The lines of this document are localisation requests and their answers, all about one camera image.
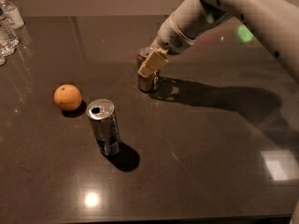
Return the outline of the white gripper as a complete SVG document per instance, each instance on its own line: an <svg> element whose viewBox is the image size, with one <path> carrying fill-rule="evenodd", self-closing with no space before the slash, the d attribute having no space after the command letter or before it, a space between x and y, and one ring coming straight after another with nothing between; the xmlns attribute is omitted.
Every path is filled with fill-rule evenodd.
<svg viewBox="0 0 299 224"><path fill-rule="evenodd" d="M149 53L137 73L149 77L168 63L167 53L179 55L192 46L196 40L195 19L193 15L173 12L161 25Z"/></svg>

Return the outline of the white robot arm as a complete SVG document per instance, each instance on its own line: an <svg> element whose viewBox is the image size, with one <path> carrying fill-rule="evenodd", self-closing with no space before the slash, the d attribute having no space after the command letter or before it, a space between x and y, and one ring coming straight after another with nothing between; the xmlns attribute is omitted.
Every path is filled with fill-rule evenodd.
<svg viewBox="0 0 299 224"><path fill-rule="evenodd" d="M235 17L299 81L299 7L285 0L184 0L161 25L152 51L138 69L148 77L204 32Z"/></svg>

